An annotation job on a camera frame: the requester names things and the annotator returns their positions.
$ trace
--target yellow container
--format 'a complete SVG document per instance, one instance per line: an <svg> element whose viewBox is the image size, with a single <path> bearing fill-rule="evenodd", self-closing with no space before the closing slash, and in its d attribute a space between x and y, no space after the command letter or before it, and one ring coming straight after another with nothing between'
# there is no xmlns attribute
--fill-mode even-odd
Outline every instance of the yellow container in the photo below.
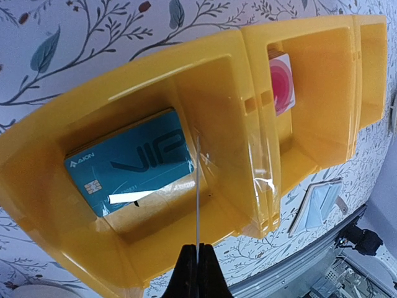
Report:
<svg viewBox="0 0 397 298"><path fill-rule="evenodd" d="M353 18L289 20L241 31L262 122L274 116L267 52L274 49L290 56L296 105L276 117L285 195L309 174L352 156L360 117ZM273 214L279 208L274 202Z"/></svg>
<svg viewBox="0 0 397 298"><path fill-rule="evenodd" d="M272 182L243 37L227 31L169 48L45 105L0 138L0 204L68 271L104 297L139 297L195 243L195 171L103 218L63 162L86 143L177 111L195 160L200 135L200 239L269 231Z"/></svg>
<svg viewBox="0 0 397 298"><path fill-rule="evenodd" d="M353 16L361 56L362 129L383 118L387 76L387 28L385 16Z"/></svg>

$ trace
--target teal vip card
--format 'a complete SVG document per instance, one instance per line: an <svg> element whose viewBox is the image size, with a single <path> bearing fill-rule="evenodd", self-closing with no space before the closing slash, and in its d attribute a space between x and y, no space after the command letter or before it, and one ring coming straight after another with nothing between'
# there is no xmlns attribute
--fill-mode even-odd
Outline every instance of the teal vip card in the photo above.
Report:
<svg viewBox="0 0 397 298"><path fill-rule="evenodd" d="M65 167L99 217L131 202L139 206L139 199L194 170L176 111L67 157Z"/></svg>

